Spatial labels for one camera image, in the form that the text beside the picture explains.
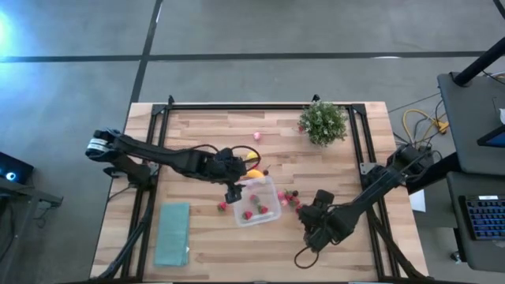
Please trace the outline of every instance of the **green cloth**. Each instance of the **green cloth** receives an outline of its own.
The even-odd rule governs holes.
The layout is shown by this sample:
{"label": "green cloth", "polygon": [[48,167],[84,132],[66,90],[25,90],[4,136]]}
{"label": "green cloth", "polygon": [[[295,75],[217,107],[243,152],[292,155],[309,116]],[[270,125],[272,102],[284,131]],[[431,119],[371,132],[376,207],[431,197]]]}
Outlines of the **green cloth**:
{"label": "green cloth", "polygon": [[163,204],[159,213],[155,265],[188,263],[189,203]]}

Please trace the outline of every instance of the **yellow cable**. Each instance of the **yellow cable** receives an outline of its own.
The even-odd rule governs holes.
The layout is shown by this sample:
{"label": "yellow cable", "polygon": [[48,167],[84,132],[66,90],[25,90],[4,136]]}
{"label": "yellow cable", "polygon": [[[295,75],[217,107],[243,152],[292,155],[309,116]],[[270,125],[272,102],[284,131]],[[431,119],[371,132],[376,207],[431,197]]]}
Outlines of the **yellow cable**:
{"label": "yellow cable", "polygon": [[[446,116],[446,115],[447,115],[447,113],[444,113],[444,114],[440,115],[439,119],[443,118],[443,117],[444,117],[444,116]],[[434,123],[432,123],[432,124],[428,127],[428,129],[426,130],[425,134],[423,135],[423,138],[422,138],[420,141],[423,141],[423,140],[426,138],[426,136],[428,135],[429,131],[432,129],[432,127],[433,127],[436,123],[437,123],[437,122],[435,121]]]}
{"label": "yellow cable", "polygon": [[410,109],[410,110],[406,110],[404,113],[403,113],[403,129],[405,130],[405,132],[407,133],[407,136],[409,137],[409,140],[410,140],[410,143],[414,143],[414,138],[415,137],[412,137],[412,134],[410,134],[410,131],[409,131],[409,128],[407,127],[407,114],[408,113],[411,113],[411,112],[417,112],[418,114],[422,114],[424,115],[427,119],[430,119],[432,121],[432,125],[433,123],[436,123],[436,120],[432,117],[430,117],[428,114],[426,114],[424,111],[422,110],[416,110],[416,109]]}

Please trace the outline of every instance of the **green plant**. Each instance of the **green plant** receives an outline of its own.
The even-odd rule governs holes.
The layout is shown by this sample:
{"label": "green plant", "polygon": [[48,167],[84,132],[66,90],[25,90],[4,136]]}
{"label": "green plant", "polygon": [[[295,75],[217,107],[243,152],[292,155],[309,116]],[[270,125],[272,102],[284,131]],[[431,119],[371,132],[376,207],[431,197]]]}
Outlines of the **green plant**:
{"label": "green plant", "polygon": [[317,101],[304,108],[298,126],[300,131],[309,134],[312,143],[326,147],[335,139],[343,141],[347,136],[346,120],[343,107]]}

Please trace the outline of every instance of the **blue keyboard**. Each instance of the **blue keyboard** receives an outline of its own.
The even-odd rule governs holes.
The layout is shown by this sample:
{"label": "blue keyboard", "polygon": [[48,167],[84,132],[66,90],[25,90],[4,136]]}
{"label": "blue keyboard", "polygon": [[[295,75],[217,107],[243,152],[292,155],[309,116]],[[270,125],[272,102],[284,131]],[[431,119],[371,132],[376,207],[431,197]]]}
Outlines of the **blue keyboard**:
{"label": "blue keyboard", "polygon": [[505,240],[505,196],[463,196],[467,224],[476,241]]}

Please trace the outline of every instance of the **wooden tabletop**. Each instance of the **wooden tabletop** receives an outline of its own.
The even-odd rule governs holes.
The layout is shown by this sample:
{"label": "wooden tabletop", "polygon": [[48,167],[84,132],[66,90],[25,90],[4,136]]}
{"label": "wooden tabletop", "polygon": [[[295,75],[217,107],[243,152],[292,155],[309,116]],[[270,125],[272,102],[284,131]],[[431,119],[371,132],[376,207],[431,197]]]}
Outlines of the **wooden tabletop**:
{"label": "wooden tabletop", "polygon": [[[385,103],[365,103],[373,145],[379,163],[395,150],[391,124]],[[151,103],[132,105],[125,134],[145,140]],[[261,155],[260,169],[271,165],[270,176],[277,190],[298,190],[302,203],[311,203],[317,189],[335,194],[335,203],[351,201],[361,185],[349,123],[345,141],[335,141],[328,148],[319,148],[297,131],[299,110],[181,110],[171,111],[166,148],[187,148],[213,144],[217,148],[246,144]],[[260,142],[252,134],[262,134]],[[155,131],[158,140],[159,125]],[[361,145],[366,155],[365,139],[360,128]],[[113,182],[110,194],[126,187],[127,181]],[[362,215],[354,234],[341,244],[328,245],[319,261],[308,270],[296,268],[294,255],[305,244],[303,225],[288,207],[274,222],[238,227],[233,208],[225,213],[216,209],[223,201],[224,185],[213,185],[182,177],[163,166],[152,220],[144,281],[184,282],[251,282],[251,281],[372,281],[376,271],[368,225]],[[102,231],[92,267],[92,276],[99,275],[116,257],[128,234],[135,192],[116,196],[107,205]],[[391,190],[386,197],[393,237],[410,262],[427,274],[425,258],[404,188]],[[161,204],[189,202],[189,263],[184,267],[157,267],[153,264]],[[381,245],[384,264],[387,254]],[[137,250],[133,254],[132,271],[137,266]],[[306,253],[300,263],[314,258]]]}

